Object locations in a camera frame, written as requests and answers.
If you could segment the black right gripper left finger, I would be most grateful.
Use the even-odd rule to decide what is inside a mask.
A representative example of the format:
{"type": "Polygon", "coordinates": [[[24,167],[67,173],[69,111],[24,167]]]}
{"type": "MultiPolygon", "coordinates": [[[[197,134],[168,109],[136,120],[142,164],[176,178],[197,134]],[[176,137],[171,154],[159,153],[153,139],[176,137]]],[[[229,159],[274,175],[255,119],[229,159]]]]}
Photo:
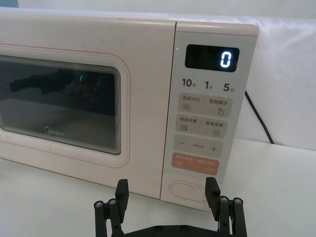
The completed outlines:
{"type": "Polygon", "coordinates": [[[127,209],[129,199],[128,180],[120,179],[118,181],[115,198],[104,203],[99,200],[94,203],[95,215],[95,236],[107,237],[107,220],[111,221],[112,235],[114,237],[123,237],[124,233],[121,224],[124,221],[125,211],[127,209]]]}

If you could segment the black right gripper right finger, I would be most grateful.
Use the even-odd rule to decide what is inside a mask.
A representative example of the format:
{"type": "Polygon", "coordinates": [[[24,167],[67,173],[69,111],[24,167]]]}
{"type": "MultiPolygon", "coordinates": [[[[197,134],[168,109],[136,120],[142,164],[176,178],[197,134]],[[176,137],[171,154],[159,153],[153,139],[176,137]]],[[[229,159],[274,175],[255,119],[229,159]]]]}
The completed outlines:
{"type": "Polygon", "coordinates": [[[218,223],[217,233],[220,237],[247,236],[241,198],[229,199],[227,196],[222,196],[219,185],[213,177],[206,178],[205,197],[214,220],[218,223]]]}

